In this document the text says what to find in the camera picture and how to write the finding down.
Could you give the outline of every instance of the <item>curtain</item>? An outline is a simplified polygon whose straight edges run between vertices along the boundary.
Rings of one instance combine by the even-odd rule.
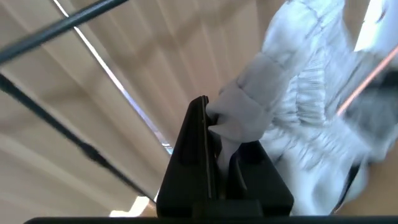
[[[69,14],[95,2],[58,1]],[[119,86],[74,30],[0,72],[153,198],[170,158],[161,143],[173,146],[192,99],[215,99],[253,58],[283,2],[130,0],[82,24]],[[0,0],[0,47],[64,17],[51,0]],[[9,223],[107,216],[128,211],[137,196],[4,93],[0,166],[0,214]]]

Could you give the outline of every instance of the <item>vertical blind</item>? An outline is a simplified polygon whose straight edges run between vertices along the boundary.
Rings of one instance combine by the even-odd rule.
[[[58,2],[72,13],[95,0]],[[120,86],[75,30],[0,72],[154,197],[169,161],[161,143],[173,146],[192,99],[214,99],[253,58],[283,2],[130,0],[79,26]],[[63,17],[51,0],[0,0],[0,47]],[[137,196],[5,93],[0,166],[0,216],[7,223],[107,216],[128,211]]]

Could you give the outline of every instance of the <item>clothing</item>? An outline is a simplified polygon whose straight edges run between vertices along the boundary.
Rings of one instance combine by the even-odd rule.
[[[352,51],[344,3],[287,1],[271,21],[261,52],[206,108],[218,118],[209,130],[221,138],[222,173],[242,142],[259,140],[294,196],[292,215],[330,214],[352,166],[360,168],[346,200],[358,196],[367,163],[382,160],[398,134],[393,91],[369,90],[344,116],[336,115],[379,62]],[[375,101],[380,111],[373,112]]]

